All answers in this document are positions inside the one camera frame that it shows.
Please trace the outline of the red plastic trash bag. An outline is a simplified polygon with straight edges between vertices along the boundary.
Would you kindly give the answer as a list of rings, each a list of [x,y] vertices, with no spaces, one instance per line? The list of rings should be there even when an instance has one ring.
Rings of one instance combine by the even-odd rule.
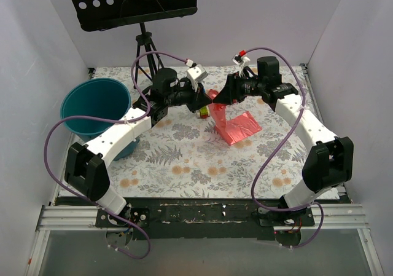
[[[215,131],[228,145],[234,145],[262,130],[249,111],[227,120],[226,107],[227,105],[220,103],[208,105],[210,115],[215,123]]]

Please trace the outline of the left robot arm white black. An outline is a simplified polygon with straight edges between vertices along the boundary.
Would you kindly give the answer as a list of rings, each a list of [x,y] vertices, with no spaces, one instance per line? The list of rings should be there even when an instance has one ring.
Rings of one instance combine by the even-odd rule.
[[[126,226],[131,213],[125,208],[126,200],[111,186],[108,166],[139,135],[163,119],[170,107],[185,105],[196,112],[211,104],[202,84],[207,75],[201,65],[189,68],[182,79],[174,69],[159,69],[120,123],[85,144],[74,143],[69,148],[65,181],[109,211],[109,219],[116,226]]]

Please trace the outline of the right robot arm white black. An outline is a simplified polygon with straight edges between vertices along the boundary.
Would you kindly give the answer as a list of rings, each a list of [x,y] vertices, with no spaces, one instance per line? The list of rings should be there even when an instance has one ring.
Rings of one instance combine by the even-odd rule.
[[[274,56],[257,59],[256,75],[241,71],[229,74],[213,102],[233,104],[246,97],[261,97],[290,125],[290,132],[300,138],[308,153],[302,180],[279,199],[278,206],[258,204],[261,215],[292,225],[320,195],[352,178],[354,144],[349,137],[340,138],[327,129],[305,107],[303,89],[282,81],[279,62]]]

